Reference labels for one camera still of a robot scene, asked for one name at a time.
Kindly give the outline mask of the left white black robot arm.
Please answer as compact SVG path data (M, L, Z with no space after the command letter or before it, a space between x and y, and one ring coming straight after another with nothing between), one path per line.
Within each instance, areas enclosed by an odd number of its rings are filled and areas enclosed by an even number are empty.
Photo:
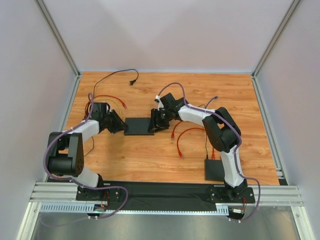
M81 192L107 191L102 176L85 167L84 143L104 130L115 134L127 128L107 102L94 102L86 108L81 123L69 130L50 133L43 168L52 179L77 184Z

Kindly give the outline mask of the black network switch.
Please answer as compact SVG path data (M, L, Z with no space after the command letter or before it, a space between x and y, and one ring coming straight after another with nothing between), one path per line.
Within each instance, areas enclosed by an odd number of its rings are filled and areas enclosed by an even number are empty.
M153 131L148 131L150 117L127 117L125 123L127 128L124 130L125 136L153 136Z
M223 182L225 180L225 171L221 160L204 160L204 179L206 181Z

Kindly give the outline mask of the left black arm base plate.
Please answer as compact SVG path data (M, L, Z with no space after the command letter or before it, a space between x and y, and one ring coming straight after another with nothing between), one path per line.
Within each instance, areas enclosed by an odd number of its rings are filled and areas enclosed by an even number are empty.
M98 188L78 187L77 201L111 201L120 202L126 198L127 189L123 186L102 186Z

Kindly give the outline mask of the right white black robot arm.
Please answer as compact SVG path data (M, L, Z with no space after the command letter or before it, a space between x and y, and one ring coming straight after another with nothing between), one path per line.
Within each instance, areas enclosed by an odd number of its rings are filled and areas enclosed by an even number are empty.
M157 108L151 110L149 131L159 132L170 127L170 121L191 122L204 127L212 147L220 153L224 169L224 194L234 200L239 197L248 183L240 163L239 147L241 131L226 108L216 110L196 107L183 97L175 99L171 93L154 100Z

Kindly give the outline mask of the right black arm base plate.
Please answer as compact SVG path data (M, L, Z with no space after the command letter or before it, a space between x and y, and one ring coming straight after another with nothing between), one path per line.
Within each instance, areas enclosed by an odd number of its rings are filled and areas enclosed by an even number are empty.
M208 193L212 203L253 204L256 202L251 187L233 189L224 185L214 185L208 188Z

